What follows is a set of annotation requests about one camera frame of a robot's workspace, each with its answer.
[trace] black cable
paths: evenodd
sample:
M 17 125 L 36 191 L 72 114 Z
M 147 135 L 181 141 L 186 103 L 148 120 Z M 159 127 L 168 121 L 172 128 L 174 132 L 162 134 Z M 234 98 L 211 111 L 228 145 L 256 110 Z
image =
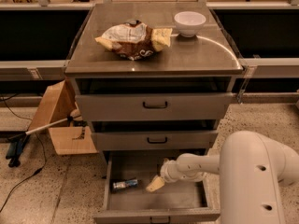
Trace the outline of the black cable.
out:
M 31 119 L 29 119 L 29 118 L 26 118 L 26 117 L 21 117 L 21 116 L 19 116 L 19 115 L 17 115 L 15 112 L 13 112 L 12 110 L 11 110 L 11 108 L 7 105 L 7 102 L 6 102 L 6 100 L 7 99 L 4 99 L 4 97 L 3 97 L 3 95 L 1 94 L 1 98 L 2 98 L 2 102 L 4 102 L 4 104 L 5 104 L 5 106 L 7 107 L 7 109 L 9 109 L 9 111 L 12 113 L 12 114 L 14 114 L 16 117 L 18 117 L 18 118 L 20 118 L 20 119 L 28 119 L 28 120 L 31 120 Z
M 0 209 L 0 213 L 3 211 L 4 207 L 6 206 L 8 200 L 9 200 L 10 196 L 12 195 L 12 193 L 14 192 L 14 190 L 15 190 L 16 188 L 18 188 L 18 187 L 19 187 L 22 183 L 24 183 L 25 181 L 29 180 L 30 178 L 34 177 L 35 175 L 38 175 L 38 174 L 43 170 L 43 168 L 46 166 L 46 163 L 47 163 L 47 157 L 46 157 L 46 152 L 45 152 L 45 146 L 44 146 L 43 142 L 40 140 L 40 138 L 38 137 L 37 133 L 36 133 L 36 137 L 37 137 L 38 141 L 40 142 L 40 144 L 41 144 L 41 146 L 42 146 L 42 148 L 43 148 L 43 153 L 44 153 L 44 164 L 43 164 L 40 168 L 36 169 L 36 171 L 35 171 L 32 175 L 26 177 L 25 179 L 23 179 L 23 181 L 21 181 L 20 183 L 18 183 L 17 185 L 15 185 L 15 186 L 11 189 L 11 191 L 9 192 L 9 194 L 8 194 L 8 196 L 7 196 L 7 198 L 6 198 L 6 200 L 4 201 L 4 203 L 3 203 L 3 205 L 2 205 L 2 207 L 1 207 L 1 209 Z

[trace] cabinet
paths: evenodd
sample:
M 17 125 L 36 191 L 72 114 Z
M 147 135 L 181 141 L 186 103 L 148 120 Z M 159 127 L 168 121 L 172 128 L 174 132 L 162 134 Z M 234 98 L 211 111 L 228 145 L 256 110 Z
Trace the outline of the cabinet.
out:
M 178 35 L 173 17 L 183 10 L 206 16 L 198 36 Z M 171 47 L 133 62 L 95 43 L 110 26 L 131 18 L 152 28 L 173 27 Z M 177 182 L 155 193 L 145 187 L 165 157 L 175 159 L 187 151 L 204 155 L 212 147 L 232 99 L 235 76 L 242 70 L 213 16 L 197 2 L 94 7 L 66 75 L 96 148 L 107 154 L 104 207 L 94 216 L 97 223 L 183 223 L 219 217 L 206 181 Z M 138 188 L 111 192 L 111 182 L 133 177 L 140 180 Z

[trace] drawer handle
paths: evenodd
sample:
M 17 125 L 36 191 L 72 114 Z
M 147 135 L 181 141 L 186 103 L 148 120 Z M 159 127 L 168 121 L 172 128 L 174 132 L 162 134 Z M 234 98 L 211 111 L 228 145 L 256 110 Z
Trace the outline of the drawer handle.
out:
M 168 108 L 168 102 L 165 101 L 164 105 L 147 105 L 147 103 L 143 102 L 143 107 L 147 109 L 163 109 Z
M 166 144 L 167 141 L 168 141 L 167 137 L 165 137 L 163 140 L 162 139 L 161 140 L 158 140 L 158 139 L 154 140 L 154 139 L 148 138 L 148 143 L 149 144 Z

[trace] white robotic arm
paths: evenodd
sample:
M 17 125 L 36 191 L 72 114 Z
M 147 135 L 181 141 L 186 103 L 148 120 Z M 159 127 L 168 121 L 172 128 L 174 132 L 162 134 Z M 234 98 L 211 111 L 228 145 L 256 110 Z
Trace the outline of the white robotic arm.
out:
M 166 161 L 164 182 L 198 182 L 203 172 L 220 175 L 221 224 L 285 224 L 278 184 L 299 181 L 299 155 L 290 147 L 254 132 L 237 132 L 221 154 L 182 154 Z

